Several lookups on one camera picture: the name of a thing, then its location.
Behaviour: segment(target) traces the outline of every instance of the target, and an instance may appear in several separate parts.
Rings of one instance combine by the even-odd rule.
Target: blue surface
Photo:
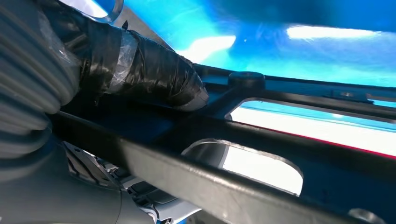
[[[393,105],[387,104],[387,106],[396,107],[396,103],[393,103]],[[247,108],[247,109],[280,113],[280,114],[285,114],[285,115],[290,115],[290,116],[295,116],[295,117],[316,119],[316,120],[327,121],[327,122],[332,122],[332,123],[359,126],[359,127],[365,127],[365,128],[370,128],[370,129],[377,129],[377,130],[383,130],[383,131],[389,131],[389,132],[396,133],[396,125],[395,124],[381,122],[381,121],[368,120],[368,119],[362,119],[362,118],[349,117],[349,116],[344,116],[344,115],[334,114],[334,113],[315,111],[315,110],[304,109],[304,108],[299,108],[299,107],[285,106],[285,105],[262,102],[262,101],[247,101],[247,102],[243,103],[241,105],[241,107]]]
[[[105,12],[110,13],[112,12],[115,1],[117,0],[92,0],[96,3],[96,5],[100,6]]]
[[[125,0],[173,49],[197,63],[280,77],[396,87],[393,33],[265,22],[392,30],[396,14],[390,10],[396,2],[324,0],[320,6],[317,2]]]

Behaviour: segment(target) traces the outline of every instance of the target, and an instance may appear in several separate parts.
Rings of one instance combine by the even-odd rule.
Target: black metal frame
[[[231,88],[227,85],[230,71],[202,65],[196,68],[211,97],[209,105],[197,112],[107,96],[99,105],[89,104],[95,98],[80,93],[64,108],[75,116],[60,112],[51,117],[53,131],[231,223],[359,223],[347,216],[353,208],[396,223],[393,158],[224,119],[242,102],[259,99],[396,123],[396,108],[325,97],[337,90],[395,101],[396,88],[279,77],[266,77],[263,89]],[[194,142],[208,138],[235,142],[293,162],[304,174],[300,197],[180,156]]]

